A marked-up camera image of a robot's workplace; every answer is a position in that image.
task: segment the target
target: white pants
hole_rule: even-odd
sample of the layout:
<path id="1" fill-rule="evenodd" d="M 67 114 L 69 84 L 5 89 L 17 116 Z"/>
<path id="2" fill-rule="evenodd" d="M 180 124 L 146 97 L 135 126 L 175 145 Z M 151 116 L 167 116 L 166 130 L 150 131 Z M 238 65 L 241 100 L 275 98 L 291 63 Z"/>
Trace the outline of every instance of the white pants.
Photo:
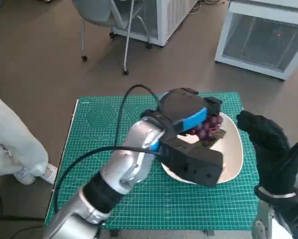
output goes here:
<path id="1" fill-rule="evenodd" d="M 0 99 L 0 176 L 26 167 L 41 176 L 47 167 L 48 154 L 21 119 Z"/>

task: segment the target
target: white sneaker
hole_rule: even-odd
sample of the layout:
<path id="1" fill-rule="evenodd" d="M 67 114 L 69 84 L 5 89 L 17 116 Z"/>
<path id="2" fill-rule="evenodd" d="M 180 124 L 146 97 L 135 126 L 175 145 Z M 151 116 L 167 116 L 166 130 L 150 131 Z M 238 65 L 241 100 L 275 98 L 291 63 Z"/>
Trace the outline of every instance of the white sneaker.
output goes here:
<path id="1" fill-rule="evenodd" d="M 14 173 L 15 178 L 24 185 L 32 184 L 35 181 L 35 176 L 28 172 L 25 167 Z"/>
<path id="2" fill-rule="evenodd" d="M 57 171 L 58 171 L 58 168 L 56 168 L 54 165 L 51 165 L 49 163 L 47 164 L 45 173 L 40 177 L 44 179 L 46 182 L 50 184 L 54 184 L 57 176 Z"/>

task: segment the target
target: gray office chair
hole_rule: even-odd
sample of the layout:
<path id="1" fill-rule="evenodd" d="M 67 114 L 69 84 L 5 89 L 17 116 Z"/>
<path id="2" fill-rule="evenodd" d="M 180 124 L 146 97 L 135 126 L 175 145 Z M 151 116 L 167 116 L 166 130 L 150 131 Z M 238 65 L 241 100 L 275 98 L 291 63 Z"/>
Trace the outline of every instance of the gray office chair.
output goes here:
<path id="1" fill-rule="evenodd" d="M 123 73 L 128 75 L 127 55 L 129 47 L 131 22 L 134 18 L 138 18 L 147 34 L 147 48 L 151 48 L 151 39 L 143 18 L 139 15 L 145 7 L 141 0 L 72 0 L 78 13 L 82 17 L 82 60 L 87 61 L 87 56 L 84 54 L 84 33 L 85 20 L 99 26 L 118 27 L 120 29 L 128 28 L 127 39 L 125 44 Z M 114 38 L 114 33 L 110 33 L 110 37 Z"/>

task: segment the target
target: white plate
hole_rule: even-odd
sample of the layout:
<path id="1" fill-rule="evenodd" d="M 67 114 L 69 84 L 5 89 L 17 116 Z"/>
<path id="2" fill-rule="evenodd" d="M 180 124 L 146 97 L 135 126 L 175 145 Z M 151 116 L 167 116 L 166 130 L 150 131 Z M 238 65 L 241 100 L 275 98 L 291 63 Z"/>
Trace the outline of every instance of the white plate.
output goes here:
<path id="1" fill-rule="evenodd" d="M 222 139 L 217 141 L 211 147 L 211 149 L 219 151 L 223 154 L 223 171 L 217 183 L 225 183 L 234 179 L 240 173 L 240 170 L 243 166 L 244 154 L 242 140 L 240 139 L 240 135 L 236 125 L 234 124 L 232 119 L 228 117 L 226 114 L 221 112 L 219 113 L 219 115 L 223 118 L 223 124 L 220 128 L 225 130 L 226 134 Z M 196 135 L 178 135 L 178 138 L 188 143 L 195 143 L 199 140 L 199 138 Z M 180 178 L 163 163 L 162 167 L 165 170 L 165 172 L 172 178 L 180 182 L 196 184 Z"/>

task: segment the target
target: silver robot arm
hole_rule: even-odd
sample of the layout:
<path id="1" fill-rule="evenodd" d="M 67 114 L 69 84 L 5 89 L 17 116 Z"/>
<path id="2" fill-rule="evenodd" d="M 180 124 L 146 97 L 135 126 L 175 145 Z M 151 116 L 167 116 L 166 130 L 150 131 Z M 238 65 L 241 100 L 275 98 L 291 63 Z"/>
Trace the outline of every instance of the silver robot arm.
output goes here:
<path id="1" fill-rule="evenodd" d="M 158 142 L 163 134 L 163 130 L 156 121 L 142 118 L 130 128 L 123 146 L 149 148 Z M 110 160 L 92 179 L 98 181 L 94 185 L 89 182 L 72 196 L 49 223 L 43 238 L 98 238 L 99 227 L 111 215 L 114 204 L 128 194 L 134 184 L 147 177 L 153 159 L 154 155 L 151 154 L 115 150 Z M 105 205 L 106 201 L 112 202 L 111 207 Z"/>
<path id="2" fill-rule="evenodd" d="M 163 130 L 156 121 L 142 118 L 130 128 L 123 146 L 149 148 L 163 134 Z M 151 154 L 115 150 L 110 160 L 99 171 L 98 177 L 110 190 L 122 197 L 132 190 L 134 184 L 147 177 L 153 159 L 154 155 Z M 99 237 L 99 228 L 110 217 L 111 210 L 103 210 L 92 202 L 84 192 L 85 187 L 86 185 L 81 187 L 52 219 L 43 239 L 97 239 Z M 282 217 L 277 215 L 268 203 L 259 200 L 258 213 L 252 226 L 253 239 L 272 239 L 273 234 L 279 234 L 274 227 L 274 222 L 286 229 L 284 234 L 290 232 Z"/>

